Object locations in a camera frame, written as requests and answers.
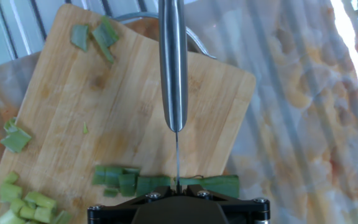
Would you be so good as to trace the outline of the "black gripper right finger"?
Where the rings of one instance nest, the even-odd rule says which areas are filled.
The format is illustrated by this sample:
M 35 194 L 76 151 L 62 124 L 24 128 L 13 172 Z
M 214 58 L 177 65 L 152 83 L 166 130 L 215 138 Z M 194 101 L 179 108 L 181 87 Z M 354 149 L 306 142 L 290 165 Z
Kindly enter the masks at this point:
M 240 200 L 192 184 L 186 187 L 186 198 L 191 200 L 186 215 L 196 218 L 196 223 L 271 223 L 270 201 L 263 197 Z

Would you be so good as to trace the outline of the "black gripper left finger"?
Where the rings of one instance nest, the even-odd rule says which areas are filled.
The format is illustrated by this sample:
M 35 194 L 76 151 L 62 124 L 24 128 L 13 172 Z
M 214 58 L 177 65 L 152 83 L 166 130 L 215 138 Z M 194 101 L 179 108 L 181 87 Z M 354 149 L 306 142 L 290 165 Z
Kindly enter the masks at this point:
M 141 195 L 115 206 L 94 205 L 87 209 L 88 224 L 132 223 L 138 210 L 145 205 L 172 196 L 169 186 L 160 186 L 150 193 Z

